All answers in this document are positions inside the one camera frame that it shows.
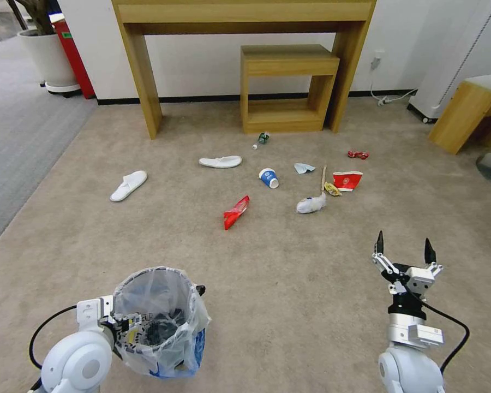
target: red snack wrapper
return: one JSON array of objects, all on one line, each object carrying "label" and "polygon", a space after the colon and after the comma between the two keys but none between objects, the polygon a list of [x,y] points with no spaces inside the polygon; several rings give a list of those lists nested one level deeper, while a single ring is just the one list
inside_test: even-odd
[{"label": "red snack wrapper", "polygon": [[249,196],[244,196],[231,210],[224,212],[224,229],[228,230],[249,206]]}]

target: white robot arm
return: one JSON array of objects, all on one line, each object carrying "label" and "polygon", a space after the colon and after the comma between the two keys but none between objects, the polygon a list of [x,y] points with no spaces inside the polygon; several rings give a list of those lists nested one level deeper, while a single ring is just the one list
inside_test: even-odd
[{"label": "white robot arm", "polygon": [[99,390],[111,367],[115,343],[112,308],[113,296],[77,303],[78,332],[60,340],[49,351],[41,367],[41,377],[31,391],[92,393]]},{"label": "white robot arm", "polygon": [[390,324],[387,350],[379,356],[380,378],[388,393],[444,393],[444,379],[438,365],[424,351],[441,346],[440,329],[425,326],[422,311],[424,294],[435,283],[443,266],[436,263],[436,254],[426,239],[425,269],[394,264],[384,256],[384,238],[380,231],[372,261],[382,277],[389,281],[393,304],[388,308]]}]

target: wooden table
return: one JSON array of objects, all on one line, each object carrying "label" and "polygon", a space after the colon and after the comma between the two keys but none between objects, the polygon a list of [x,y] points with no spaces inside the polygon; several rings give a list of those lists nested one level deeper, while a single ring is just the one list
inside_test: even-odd
[{"label": "wooden table", "polygon": [[144,36],[332,33],[340,58],[329,112],[337,133],[376,0],[112,0],[149,137],[162,111]]}]

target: white planter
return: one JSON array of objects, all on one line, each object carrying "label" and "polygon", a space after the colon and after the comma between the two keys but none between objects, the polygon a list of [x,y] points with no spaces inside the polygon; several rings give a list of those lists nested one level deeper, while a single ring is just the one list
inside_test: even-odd
[{"label": "white planter", "polygon": [[67,60],[58,35],[38,35],[36,30],[18,33],[37,66],[48,91],[64,93],[78,90],[73,69]]}]

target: small bottle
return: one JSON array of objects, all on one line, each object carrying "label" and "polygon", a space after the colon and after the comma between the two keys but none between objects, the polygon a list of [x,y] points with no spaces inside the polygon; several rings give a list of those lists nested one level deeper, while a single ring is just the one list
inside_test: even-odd
[{"label": "small bottle", "polygon": [[261,133],[258,136],[258,143],[265,145],[268,139],[269,139],[269,133]]}]

